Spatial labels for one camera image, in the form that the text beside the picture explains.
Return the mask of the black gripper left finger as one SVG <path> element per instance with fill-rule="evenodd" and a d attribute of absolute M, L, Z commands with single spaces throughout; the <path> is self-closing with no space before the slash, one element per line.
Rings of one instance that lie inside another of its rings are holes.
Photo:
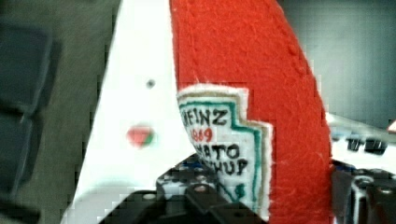
<path fill-rule="evenodd" d="M 267 224 L 244 204 L 220 195 L 197 155 L 160 175 L 155 190 L 130 194 L 99 224 Z"/>

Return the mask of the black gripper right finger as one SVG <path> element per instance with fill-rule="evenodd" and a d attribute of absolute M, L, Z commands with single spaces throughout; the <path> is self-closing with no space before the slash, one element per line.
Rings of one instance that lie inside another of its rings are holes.
<path fill-rule="evenodd" d="M 334 224 L 396 224 L 395 174 L 333 161 Z"/>

